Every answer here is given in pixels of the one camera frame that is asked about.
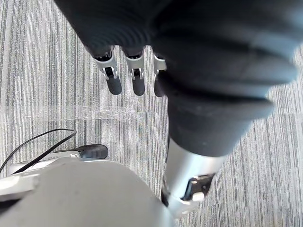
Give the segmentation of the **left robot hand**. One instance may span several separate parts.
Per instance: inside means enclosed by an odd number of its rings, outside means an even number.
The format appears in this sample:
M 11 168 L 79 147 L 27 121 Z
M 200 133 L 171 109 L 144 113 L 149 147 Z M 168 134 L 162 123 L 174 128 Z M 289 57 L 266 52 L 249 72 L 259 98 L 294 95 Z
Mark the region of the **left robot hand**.
M 256 119 L 268 90 L 292 81 L 303 41 L 300 0 L 58 0 L 104 66 L 110 46 L 133 60 L 149 45 L 165 62 L 169 143 L 162 202 L 175 217 L 207 195 L 214 175 Z

